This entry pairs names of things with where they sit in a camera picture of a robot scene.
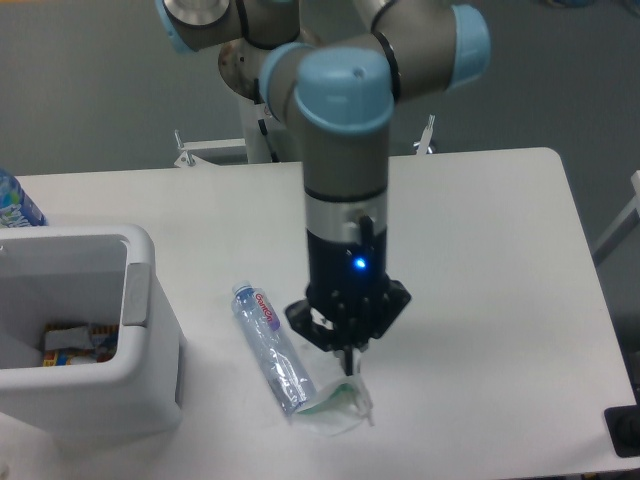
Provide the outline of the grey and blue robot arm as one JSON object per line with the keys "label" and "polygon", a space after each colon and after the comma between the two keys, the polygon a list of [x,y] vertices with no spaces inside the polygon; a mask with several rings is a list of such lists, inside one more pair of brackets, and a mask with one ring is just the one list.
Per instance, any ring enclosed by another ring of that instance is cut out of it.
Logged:
{"label": "grey and blue robot arm", "polygon": [[160,1],[177,50],[242,40],[262,53],[252,90],[298,143],[309,284],[291,328],[334,352],[347,375],[410,302],[386,272],[389,129],[395,106],[487,69],[490,33],[470,5],[360,1],[366,34],[326,46],[301,37],[296,1]]}

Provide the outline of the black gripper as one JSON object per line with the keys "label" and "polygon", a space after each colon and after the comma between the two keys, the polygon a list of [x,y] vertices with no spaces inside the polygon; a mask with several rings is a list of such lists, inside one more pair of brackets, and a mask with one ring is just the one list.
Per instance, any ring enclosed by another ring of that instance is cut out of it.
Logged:
{"label": "black gripper", "polygon": [[357,375],[359,349],[381,338],[411,301],[404,285],[386,272],[387,232],[363,245],[308,233],[307,246],[305,298],[290,304],[285,315],[293,331],[319,349],[342,350],[345,375]]}

